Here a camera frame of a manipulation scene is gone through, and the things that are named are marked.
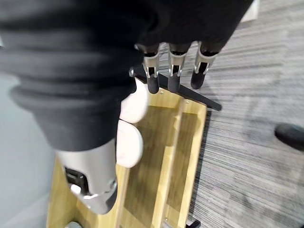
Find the robotic hand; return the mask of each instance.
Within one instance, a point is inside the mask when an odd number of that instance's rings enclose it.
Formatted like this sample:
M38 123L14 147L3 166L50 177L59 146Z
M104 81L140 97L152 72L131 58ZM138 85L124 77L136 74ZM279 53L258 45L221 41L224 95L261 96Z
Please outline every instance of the robotic hand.
M135 84L129 69L143 62L157 93L159 44L168 42L168 88L177 92L188 48L200 41L191 85L201 87L251 2L0 0L0 69L20 79L12 98L33 113L71 191L93 212L116 201L117 125Z

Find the striped carpet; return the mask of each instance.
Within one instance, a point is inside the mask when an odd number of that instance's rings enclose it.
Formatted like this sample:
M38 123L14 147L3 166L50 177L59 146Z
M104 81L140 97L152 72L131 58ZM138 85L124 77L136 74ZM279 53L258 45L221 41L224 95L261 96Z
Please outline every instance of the striped carpet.
M182 73L187 87L196 47ZM161 48L160 72L168 75L167 46ZM223 110L208 115L189 222L300 228L304 153L273 130L280 122L304 126L304 1L261 0L258 19L239 25L198 92Z

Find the wooden board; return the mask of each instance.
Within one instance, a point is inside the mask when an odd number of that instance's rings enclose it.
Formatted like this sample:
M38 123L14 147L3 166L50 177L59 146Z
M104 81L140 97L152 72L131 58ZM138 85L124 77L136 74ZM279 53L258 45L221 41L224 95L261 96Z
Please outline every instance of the wooden board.
M185 228L191 202L207 108L191 100L184 101L176 148L166 218L174 228Z
M71 193L61 164L56 158L47 214L47 228L64 228L74 220L76 202L77 198Z
M136 126L144 141L141 161L131 168L122 228L160 228L169 193L183 98L166 90L150 96Z

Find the black sleeve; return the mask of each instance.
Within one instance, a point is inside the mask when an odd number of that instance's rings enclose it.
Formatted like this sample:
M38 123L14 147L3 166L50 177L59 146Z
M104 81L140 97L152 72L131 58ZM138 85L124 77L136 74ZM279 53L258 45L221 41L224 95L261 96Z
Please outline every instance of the black sleeve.
M134 44L151 25L141 2L0 0L0 69L19 77L11 96L53 148L83 151L116 137L134 84L128 70L143 60Z

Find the black sweater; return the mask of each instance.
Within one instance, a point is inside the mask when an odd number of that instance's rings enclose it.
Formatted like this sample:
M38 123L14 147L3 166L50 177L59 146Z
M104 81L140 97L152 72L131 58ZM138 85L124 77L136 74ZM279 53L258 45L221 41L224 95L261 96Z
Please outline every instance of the black sweater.
M0 69L20 84L53 148L83 151L116 137L120 103L142 63L135 43L226 44L252 0L0 0Z

